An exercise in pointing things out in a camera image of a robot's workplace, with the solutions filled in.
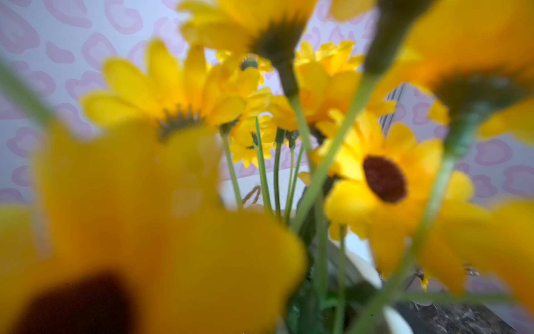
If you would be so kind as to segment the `sunflower pot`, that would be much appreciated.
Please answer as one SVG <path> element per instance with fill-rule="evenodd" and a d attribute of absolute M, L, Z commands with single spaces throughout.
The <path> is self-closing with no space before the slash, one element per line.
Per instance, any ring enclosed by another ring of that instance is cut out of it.
<path fill-rule="evenodd" d="M 533 309 L 533 200 L 472 202 L 478 138 L 533 142 L 532 1 L 375 8 L 369 50 L 301 42 L 315 1 L 182 1 L 184 60 L 113 57 L 79 136 L 40 126 L 33 204 L 1 205 L 3 333 L 407 333 L 393 304 Z"/>

